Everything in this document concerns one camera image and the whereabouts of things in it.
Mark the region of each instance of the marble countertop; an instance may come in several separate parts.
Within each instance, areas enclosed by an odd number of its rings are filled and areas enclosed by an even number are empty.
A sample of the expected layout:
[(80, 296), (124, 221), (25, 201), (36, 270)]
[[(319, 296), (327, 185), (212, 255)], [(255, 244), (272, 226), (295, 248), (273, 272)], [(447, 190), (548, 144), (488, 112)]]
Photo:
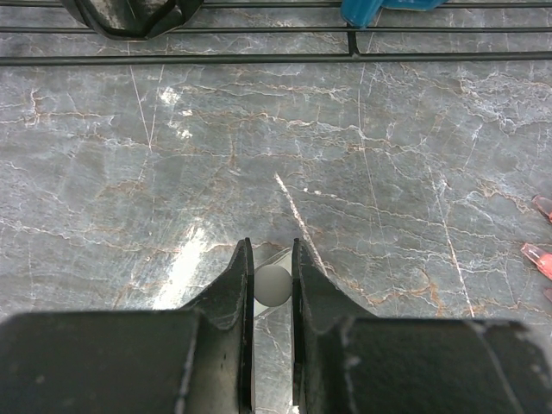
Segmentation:
[[(386, 11), (379, 25), (549, 25), (543, 9)], [(75, 25), (0, 9), (3, 25)], [(336, 10), (203, 10), (194, 24), (338, 24)], [(363, 34), (371, 52), (546, 50), (548, 34)], [(343, 34), (1, 34), (0, 53), (341, 51)], [(249, 236), (303, 237), (382, 317), (513, 318), (552, 335), (552, 63), (0, 69), (0, 317), (170, 309)], [(258, 412), (292, 412), (289, 306), (257, 323)]]

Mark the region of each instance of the red plastic piece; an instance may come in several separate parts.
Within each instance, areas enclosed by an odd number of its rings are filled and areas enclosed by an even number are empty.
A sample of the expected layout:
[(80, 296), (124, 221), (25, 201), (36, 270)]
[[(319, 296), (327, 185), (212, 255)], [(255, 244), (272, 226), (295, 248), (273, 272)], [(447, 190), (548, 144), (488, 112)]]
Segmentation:
[(552, 222), (552, 200), (543, 196), (535, 196), (533, 203)]
[(529, 243), (525, 243), (521, 251), (544, 276), (552, 280), (552, 254)]

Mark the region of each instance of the white ball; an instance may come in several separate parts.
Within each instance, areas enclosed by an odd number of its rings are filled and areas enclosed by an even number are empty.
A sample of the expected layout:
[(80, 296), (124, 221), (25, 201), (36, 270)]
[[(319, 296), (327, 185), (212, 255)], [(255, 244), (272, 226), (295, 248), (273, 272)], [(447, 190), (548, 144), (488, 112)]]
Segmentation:
[(266, 265), (255, 272), (255, 299), (265, 306), (280, 306), (292, 295), (292, 276), (282, 266)]

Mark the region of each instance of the black wire rack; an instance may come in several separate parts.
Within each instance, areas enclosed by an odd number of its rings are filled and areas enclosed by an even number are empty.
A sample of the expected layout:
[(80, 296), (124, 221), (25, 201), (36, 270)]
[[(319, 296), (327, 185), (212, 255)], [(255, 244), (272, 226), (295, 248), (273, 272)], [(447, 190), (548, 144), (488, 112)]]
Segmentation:
[[(205, 3), (203, 10), (291, 10), (303, 12), (310, 9), (333, 9), (341, 5), (336, 1), (297, 1), (297, 2), (213, 2)], [(61, 3), (52, 0), (0, 0), (0, 8), (62, 9)], [(533, 10), (548, 14), (552, 11), (549, 2), (525, 3), (445, 3), (438, 9), (450, 13), (456, 10)], [(444, 26), (374, 26), (366, 29), (351, 28), (343, 23), (333, 26), (267, 26), (267, 27), (183, 27), (167, 36), (193, 35), (329, 35), (344, 36), (342, 53), (139, 53), (118, 55), (71, 55), (71, 56), (1, 56), (0, 66), (112, 66), (112, 65), (158, 65), (158, 64), (259, 64), (259, 63), (328, 63), (328, 62), (467, 62), (467, 61), (520, 61), (552, 60), (552, 42), (541, 42), (544, 50), (530, 51), (475, 51), (475, 52), (362, 52), (358, 45), (359, 35), (400, 34), (400, 35), (539, 35), (551, 34), (552, 25), (509, 26), (509, 27), (454, 27)], [(0, 35), (78, 35), (99, 36), (90, 28), (81, 27), (27, 27), (0, 26)]]

